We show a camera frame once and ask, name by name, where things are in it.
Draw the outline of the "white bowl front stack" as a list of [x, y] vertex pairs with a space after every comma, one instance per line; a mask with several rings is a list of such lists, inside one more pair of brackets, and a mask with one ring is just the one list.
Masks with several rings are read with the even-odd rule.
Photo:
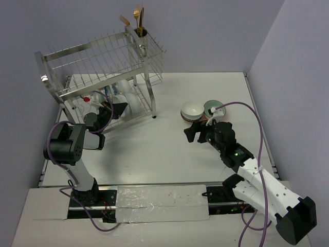
[[135, 115], [135, 114], [140, 113], [141, 112], [141, 101], [140, 101], [139, 97], [132, 93], [126, 93], [125, 96], [130, 105], [132, 114]]

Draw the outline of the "white bowl dark band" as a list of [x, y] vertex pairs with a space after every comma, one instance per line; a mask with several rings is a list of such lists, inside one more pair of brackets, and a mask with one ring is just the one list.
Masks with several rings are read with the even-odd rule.
[[126, 79], [118, 81], [117, 84], [118, 84], [119, 91], [122, 94], [131, 93], [133, 91], [131, 84]]

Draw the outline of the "mint bowl gold rim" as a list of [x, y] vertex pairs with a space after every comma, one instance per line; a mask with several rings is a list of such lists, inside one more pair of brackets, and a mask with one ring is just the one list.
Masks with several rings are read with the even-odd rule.
[[217, 109], [218, 107], [221, 107], [217, 110], [217, 112], [220, 114], [220, 118], [223, 118], [226, 115], [226, 108], [222, 106], [223, 103], [221, 103], [218, 100], [208, 100], [204, 103], [204, 116], [209, 119], [213, 116], [212, 109]]

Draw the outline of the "white bowl orange stack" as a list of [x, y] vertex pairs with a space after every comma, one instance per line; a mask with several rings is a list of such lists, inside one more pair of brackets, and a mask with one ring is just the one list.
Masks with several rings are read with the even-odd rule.
[[115, 95], [112, 98], [114, 114], [118, 118], [128, 118], [132, 115], [130, 105], [126, 96], [124, 95]]

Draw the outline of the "blue floral bowl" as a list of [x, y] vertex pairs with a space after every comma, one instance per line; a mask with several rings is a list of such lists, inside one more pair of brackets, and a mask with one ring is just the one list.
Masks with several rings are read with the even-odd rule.
[[113, 96], [119, 94], [118, 88], [117, 88], [115, 83], [111, 84], [111, 93], [112, 93]]

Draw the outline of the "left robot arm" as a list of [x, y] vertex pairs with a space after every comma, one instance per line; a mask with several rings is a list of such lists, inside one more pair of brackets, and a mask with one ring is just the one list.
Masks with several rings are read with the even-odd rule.
[[70, 178], [73, 197], [84, 206], [93, 206], [100, 200], [96, 179], [87, 171], [83, 161], [84, 149], [102, 150], [105, 143], [103, 129], [108, 122], [118, 119], [128, 103], [101, 103], [98, 113], [89, 112], [84, 123], [58, 122], [51, 129], [43, 149], [44, 158], [62, 168]]

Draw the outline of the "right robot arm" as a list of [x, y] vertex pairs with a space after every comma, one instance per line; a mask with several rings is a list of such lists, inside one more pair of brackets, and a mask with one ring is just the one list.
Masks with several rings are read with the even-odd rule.
[[310, 197], [294, 193], [265, 168], [253, 154], [239, 144], [232, 124], [194, 122], [184, 133], [188, 142], [209, 143], [234, 175], [223, 181], [228, 201], [242, 200], [274, 223], [279, 235], [289, 244], [298, 244], [316, 225], [316, 205]]

